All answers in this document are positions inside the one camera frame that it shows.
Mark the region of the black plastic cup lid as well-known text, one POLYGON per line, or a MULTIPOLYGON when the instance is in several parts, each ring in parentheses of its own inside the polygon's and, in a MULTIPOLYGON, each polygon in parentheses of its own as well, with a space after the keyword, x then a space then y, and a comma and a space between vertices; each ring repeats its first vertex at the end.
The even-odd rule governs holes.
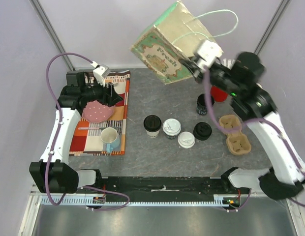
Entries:
POLYGON ((143 125, 147 131, 156 132, 156 131, 160 130, 162 121, 156 115, 149 115, 144 119, 143 125))

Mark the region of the white paper cup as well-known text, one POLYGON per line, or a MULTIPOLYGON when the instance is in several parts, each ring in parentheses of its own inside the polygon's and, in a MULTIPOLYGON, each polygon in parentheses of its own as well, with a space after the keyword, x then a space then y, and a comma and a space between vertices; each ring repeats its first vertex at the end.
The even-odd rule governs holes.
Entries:
POLYGON ((148 135, 150 138, 156 138, 156 137, 159 135, 160 130, 157 130, 157 131, 154 131, 154 132, 148 131, 148 130, 147 130, 146 133, 147 133, 147 135, 148 135))

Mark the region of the white plastic cup lid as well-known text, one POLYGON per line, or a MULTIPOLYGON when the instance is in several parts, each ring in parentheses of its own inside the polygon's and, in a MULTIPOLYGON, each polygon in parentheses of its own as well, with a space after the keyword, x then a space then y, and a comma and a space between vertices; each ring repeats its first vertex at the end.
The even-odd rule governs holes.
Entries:
POLYGON ((169 118, 164 121, 162 128, 167 135, 178 135, 181 131, 181 123, 177 119, 169 118))

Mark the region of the green patterned paper bag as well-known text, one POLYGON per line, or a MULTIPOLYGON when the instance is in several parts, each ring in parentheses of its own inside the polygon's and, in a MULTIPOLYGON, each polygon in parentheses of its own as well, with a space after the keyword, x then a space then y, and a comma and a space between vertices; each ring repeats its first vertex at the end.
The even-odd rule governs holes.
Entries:
POLYGON ((164 84, 171 84, 192 76, 179 59, 194 56, 203 40, 217 43, 199 18, 178 0, 142 32, 130 50, 164 84))

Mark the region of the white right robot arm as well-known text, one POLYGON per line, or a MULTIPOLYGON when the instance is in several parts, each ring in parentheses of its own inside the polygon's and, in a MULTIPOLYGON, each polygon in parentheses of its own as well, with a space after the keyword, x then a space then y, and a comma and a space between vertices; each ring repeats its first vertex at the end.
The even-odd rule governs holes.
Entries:
POLYGON ((210 86, 231 96, 231 107, 243 125, 257 137, 272 165, 261 170, 233 167, 221 176, 221 190, 230 194, 237 188, 256 189, 273 200, 299 195, 305 185, 305 162, 289 140, 271 96, 257 84, 265 72, 259 57, 241 52, 231 68, 216 62, 217 59, 214 57, 210 66, 202 65, 203 59, 199 55, 179 61, 197 83, 203 83, 205 102, 213 122, 217 121, 212 110, 210 86))

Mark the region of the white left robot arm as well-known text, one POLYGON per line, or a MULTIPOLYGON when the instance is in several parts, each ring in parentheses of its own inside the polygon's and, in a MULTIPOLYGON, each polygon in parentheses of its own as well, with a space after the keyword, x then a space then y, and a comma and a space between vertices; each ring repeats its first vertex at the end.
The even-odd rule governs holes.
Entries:
POLYGON ((67 85, 58 97, 50 140, 40 160, 30 164, 30 175, 41 193, 72 194, 83 186, 92 193, 99 193, 103 188, 103 181, 97 178, 98 170, 75 171, 69 166, 70 146, 87 103, 97 101, 112 107, 122 97, 115 91, 113 83, 101 85, 95 81, 89 85, 85 82, 86 76, 86 72, 67 73, 67 85))

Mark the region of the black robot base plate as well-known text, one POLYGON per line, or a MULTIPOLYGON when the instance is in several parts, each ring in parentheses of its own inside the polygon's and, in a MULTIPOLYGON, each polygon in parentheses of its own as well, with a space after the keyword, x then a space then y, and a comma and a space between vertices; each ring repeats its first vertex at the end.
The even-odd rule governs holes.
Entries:
POLYGON ((248 194, 211 177, 102 177, 94 186, 126 194, 130 200, 212 200, 214 195, 248 194))

